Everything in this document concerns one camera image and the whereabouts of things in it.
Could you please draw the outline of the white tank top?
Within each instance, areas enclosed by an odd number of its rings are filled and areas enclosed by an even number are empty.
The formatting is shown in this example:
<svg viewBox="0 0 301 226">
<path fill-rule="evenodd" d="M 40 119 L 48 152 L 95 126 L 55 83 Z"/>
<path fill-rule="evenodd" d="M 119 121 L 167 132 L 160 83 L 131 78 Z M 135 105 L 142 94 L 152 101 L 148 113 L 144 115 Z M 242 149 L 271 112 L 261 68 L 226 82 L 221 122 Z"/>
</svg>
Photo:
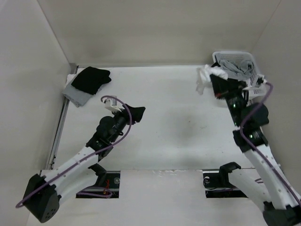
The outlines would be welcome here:
<svg viewBox="0 0 301 226">
<path fill-rule="evenodd" d="M 202 95 L 206 87 L 212 87 L 210 75 L 216 75 L 227 80 L 228 74 L 218 66 L 203 65 L 197 68 L 196 91 Z"/>
</svg>

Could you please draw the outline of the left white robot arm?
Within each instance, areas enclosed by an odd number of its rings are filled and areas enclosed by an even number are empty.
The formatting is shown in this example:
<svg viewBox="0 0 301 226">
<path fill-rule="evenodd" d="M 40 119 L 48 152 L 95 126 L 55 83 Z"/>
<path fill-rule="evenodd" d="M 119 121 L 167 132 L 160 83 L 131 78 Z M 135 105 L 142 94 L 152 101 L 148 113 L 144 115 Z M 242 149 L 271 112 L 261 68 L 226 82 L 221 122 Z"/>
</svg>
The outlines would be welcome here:
<svg viewBox="0 0 301 226">
<path fill-rule="evenodd" d="M 139 123 L 145 107 L 110 108 L 112 116 L 101 118 L 96 132 L 85 146 L 58 168 L 33 175 L 27 184 L 22 205 L 40 222 L 49 221 L 61 204 L 84 189 L 105 184 L 106 170 L 99 165 L 113 149 L 113 145 L 128 134 L 125 126 Z"/>
</svg>

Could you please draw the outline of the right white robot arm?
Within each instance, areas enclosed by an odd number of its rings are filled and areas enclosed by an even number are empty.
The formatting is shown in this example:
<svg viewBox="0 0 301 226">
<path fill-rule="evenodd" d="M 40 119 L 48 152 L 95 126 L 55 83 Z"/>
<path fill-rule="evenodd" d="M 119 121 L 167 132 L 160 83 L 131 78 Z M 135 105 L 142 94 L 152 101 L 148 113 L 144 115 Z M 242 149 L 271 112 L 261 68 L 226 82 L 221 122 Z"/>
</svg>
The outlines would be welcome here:
<svg viewBox="0 0 301 226">
<path fill-rule="evenodd" d="M 234 125 L 233 138 L 242 154 L 256 169 L 259 180 L 246 174 L 236 162 L 222 165 L 212 176 L 203 174 L 204 187 L 211 192 L 228 193 L 241 191 L 261 211 L 269 226 L 295 226 L 301 222 L 301 196 L 291 186 L 274 159 L 263 134 L 262 126 L 269 123 L 269 111 L 264 102 L 273 91 L 273 85 L 263 76 L 259 77 L 255 87 L 269 87 L 258 103 L 248 104 L 249 87 L 246 82 L 224 79 L 211 74 L 210 81 L 217 99 L 225 100 Z"/>
</svg>

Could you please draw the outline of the crumpled black tank top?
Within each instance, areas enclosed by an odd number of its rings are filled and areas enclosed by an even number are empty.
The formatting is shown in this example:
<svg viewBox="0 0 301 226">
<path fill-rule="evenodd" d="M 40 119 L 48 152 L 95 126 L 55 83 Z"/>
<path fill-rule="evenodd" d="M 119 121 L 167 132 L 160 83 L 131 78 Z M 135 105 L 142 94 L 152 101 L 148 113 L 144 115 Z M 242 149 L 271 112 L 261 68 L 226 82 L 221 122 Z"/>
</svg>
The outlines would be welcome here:
<svg viewBox="0 0 301 226">
<path fill-rule="evenodd" d="M 215 62 L 215 63 L 213 63 L 212 64 L 212 66 L 211 67 L 220 67 L 220 65 L 219 65 L 219 63 L 218 62 Z"/>
</svg>

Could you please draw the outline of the crumpled grey tank top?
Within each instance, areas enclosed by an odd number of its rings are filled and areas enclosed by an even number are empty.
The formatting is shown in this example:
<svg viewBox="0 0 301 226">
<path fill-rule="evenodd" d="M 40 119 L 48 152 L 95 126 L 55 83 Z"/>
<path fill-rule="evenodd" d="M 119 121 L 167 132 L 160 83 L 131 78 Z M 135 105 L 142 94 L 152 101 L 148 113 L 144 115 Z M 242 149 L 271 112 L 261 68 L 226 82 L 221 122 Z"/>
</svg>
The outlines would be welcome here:
<svg viewBox="0 0 301 226">
<path fill-rule="evenodd" d="M 251 60 L 242 60 L 238 64 L 235 64 L 221 59 L 217 63 L 228 74 L 228 78 L 239 81 L 246 81 L 252 76 L 254 71 L 254 64 Z"/>
</svg>

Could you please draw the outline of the folded black tank top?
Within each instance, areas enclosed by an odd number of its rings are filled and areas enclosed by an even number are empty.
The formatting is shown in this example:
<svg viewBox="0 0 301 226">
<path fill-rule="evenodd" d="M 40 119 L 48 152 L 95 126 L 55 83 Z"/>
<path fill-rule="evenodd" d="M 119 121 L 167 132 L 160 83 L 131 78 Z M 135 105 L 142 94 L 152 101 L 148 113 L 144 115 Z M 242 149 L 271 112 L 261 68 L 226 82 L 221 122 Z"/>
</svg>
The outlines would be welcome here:
<svg viewBox="0 0 301 226">
<path fill-rule="evenodd" d="M 82 92 L 95 95 L 102 85 L 111 82 L 111 72 L 108 70 L 87 67 L 71 82 L 71 85 Z"/>
</svg>

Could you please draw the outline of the folded grey tank top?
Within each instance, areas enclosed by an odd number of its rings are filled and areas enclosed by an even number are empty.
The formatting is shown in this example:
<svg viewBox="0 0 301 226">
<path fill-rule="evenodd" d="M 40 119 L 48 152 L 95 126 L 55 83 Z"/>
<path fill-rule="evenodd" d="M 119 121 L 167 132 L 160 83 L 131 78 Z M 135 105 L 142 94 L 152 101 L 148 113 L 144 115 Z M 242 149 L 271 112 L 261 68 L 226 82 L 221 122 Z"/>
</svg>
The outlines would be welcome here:
<svg viewBox="0 0 301 226">
<path fill-rule="evenodd" d="M 89 94 L 74 88 L 70 83 L 62 91 L 62 94 L 76 107 L 84 106 L 94 94 Z"/>
</svg>

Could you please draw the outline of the white plastic laundry basket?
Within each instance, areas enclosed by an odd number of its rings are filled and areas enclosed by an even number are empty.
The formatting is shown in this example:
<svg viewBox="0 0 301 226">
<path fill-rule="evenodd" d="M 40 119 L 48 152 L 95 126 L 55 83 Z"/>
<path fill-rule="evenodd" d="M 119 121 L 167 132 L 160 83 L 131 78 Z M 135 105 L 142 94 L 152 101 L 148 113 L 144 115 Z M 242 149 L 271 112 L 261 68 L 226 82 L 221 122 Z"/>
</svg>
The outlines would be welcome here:
<svg viewBox="0 0 301 226">
<path fill-rule="evenodd" d="M 254 77 L 257 74 L 261 74 L 253 55 L 248 53 L 248 52 L 244 52 L 244 51 L 216 51 L 212 54 L 212 57 L 213 57 L 214 63 L 217 62 L 217 61 L 220 61 L 221 59 L 228 60 L 231 63 L 235 63 L 235 64 L 238 64 L 242 60 L 251 60 L 254 64 L 254 71 L 253 71 L 253 74 L 252 74 L 251 77 Z"/>
</svg>

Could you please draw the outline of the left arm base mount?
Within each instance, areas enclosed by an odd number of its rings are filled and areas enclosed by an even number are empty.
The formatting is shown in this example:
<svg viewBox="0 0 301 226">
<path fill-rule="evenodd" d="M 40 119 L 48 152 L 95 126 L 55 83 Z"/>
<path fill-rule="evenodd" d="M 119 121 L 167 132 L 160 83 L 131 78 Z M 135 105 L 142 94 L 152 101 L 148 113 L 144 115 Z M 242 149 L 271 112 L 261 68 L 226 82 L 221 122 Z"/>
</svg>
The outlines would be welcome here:
<svg viewBox="0 0 301 226">
<path fill-rule="evenodd" d="M 99 164 L 89 167 L 97 176 L 96 183 L 76 194 L 78 199 L 119 198 L 121 171 L 107 171 Z"/>
</svg>

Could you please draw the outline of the left metal table rail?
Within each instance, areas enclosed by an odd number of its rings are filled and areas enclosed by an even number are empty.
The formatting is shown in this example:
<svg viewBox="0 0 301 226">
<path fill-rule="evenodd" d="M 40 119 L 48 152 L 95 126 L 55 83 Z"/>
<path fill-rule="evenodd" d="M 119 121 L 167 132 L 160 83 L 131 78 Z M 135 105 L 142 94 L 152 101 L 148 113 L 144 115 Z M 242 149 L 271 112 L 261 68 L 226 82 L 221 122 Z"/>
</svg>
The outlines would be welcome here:
<svg viewBox="0 0 301 226">
<path fill-rule="evenodd" d="M 63 104 L 59 115 L 58 124 L 55 130 L 54 140 L 52 142 L 51 149 L 49 151 L 49 155 L 47 158 L 47 162 L 44 167 L 45 170 L 47 169 L 51 170 L 54 165 L 68 107 L 69 107 L 69 100 L 65 96 L 63 96 Z"/>
</svg>

